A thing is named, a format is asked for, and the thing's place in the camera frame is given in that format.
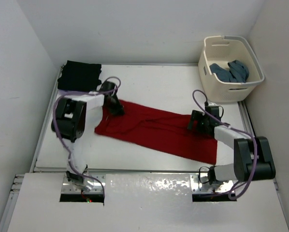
white plastic basket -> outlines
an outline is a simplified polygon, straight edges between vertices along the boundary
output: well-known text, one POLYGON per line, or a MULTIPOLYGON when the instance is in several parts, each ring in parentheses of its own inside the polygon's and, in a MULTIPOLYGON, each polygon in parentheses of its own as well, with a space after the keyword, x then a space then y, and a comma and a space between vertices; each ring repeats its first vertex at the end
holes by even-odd
POLYGON ((246 39, 240 36, 205 38, 198 66, 203 89, 212 102, 242 101, 265 79, 252 48, 246 39), (211 64, 216 63, 229 70, 227 63, 236 59, 249 69, 246 83, 222 82, 215 73, 211 73, 211 64))

basket handle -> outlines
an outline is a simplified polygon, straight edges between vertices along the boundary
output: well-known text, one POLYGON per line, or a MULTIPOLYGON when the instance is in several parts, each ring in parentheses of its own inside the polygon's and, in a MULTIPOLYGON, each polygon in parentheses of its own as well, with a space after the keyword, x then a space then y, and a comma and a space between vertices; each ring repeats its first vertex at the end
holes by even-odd
POLYGON ((228 46, 228 45, 230 45, 230 42, 228 41, 216 41, 211 43, 211 46, 228 46))
POLYGON ((229 92, 239 92, 239 91, 244 91, 247 90, 247 88, 230 88, 228 89, 229 92))
POLYGON ((203 72, 204 72, 205 75, 207 75, 206 66, 203 67, 203 72))

blue cloth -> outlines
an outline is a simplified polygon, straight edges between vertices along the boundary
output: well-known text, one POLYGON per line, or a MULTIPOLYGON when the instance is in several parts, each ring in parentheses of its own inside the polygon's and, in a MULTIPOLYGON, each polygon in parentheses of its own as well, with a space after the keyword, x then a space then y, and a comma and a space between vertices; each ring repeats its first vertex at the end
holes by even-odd
POLYGON ((249 77, 249 69, 247 66, 238 61, 234 60, 233 62, 227 63, 230 68, 229 71, 221 68, 217 64, 210 65, 210 70, 212 73, 215 73, 220 81, 231 82, 231 83, 245 83, 249 77))

white table surface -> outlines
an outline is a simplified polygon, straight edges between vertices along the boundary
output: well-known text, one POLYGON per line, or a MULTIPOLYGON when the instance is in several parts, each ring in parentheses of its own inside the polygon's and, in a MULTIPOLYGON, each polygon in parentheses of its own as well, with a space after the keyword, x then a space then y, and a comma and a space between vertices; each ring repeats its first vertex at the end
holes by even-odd
MULTIPOLYGON (((102 65, 100 79, 117 76, 122 86, 117 95, 120 99, 148 107, 179 114, 191 114, 199 110, 192 99, 192 92, 201 89, 202 84, 197 66, 139 66, 102 65)), ((203 103, 204 97, 196 98, 203 103)), ((243 129, 237 103, 222 104, 225 113, 222 121, 243 129)), ((83 158, 90 169, 106 170, 151 170, 151 171, 196 171, 208 165, 132 143, 99 136, 94 133, 89 118, 101 109, 87 113, 85 133, 81 137, 83 158)), ((51 131, 51 120, 44 134, 35 170, 65 169, 67 152, 51 131)), ((233 161, 233 151, 221 142, 217 145, 217 164, 233 161)))
POLYGON ((63 175, 25 175, 8 232, 288 231, 272 180, 236 202, 193 203, 186 174, 107 175, 103 206, 59 202, 63 175))

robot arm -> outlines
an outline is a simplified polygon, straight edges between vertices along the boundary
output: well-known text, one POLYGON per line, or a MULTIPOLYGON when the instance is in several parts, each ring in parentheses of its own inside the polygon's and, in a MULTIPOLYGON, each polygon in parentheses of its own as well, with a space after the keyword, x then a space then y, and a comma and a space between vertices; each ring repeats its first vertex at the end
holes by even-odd
MULTIPOLYGON (((209 106, 205 102, 205 111, 220 121, 219 108, 215 105, 209 106)), ((275 165, 268 140, 265 137, 255 137, 258 152, 257 157, 255 157, 253 142, 249 136, 231 130, 230 126, 221 125, 207 114, 195 110, 191 114, 191 120, 188 124, 189 130, 193 128, 195 120, 198 121, 196 126, 198 132, 208 134, 234 150, 232 164, 209 168, 208 180, 210 184, 228 180, 247 181, 253 168, 253 159, 258 160, 252 180, 273 179, 275 177, 275 165)))
MULTIPOLYGON (((104 81, 99 93, 81 93, 77 96, 63 97, 58 101, 55 109, 55 120, 63 140, 63 146, 67 147, 71 153, 67 154, 66 175, 68 180, 79 186, 85 186, 83 173, 87 171, 86 162, 82 157, 83 140, 79 139, 85 130, 86 113, 93 108, 104 105, 111 114, 123 115, 123 106, 116 96, 117 88, 115 83, 104 81)), ((51 129, 56 131, 53 120, 51 129)))

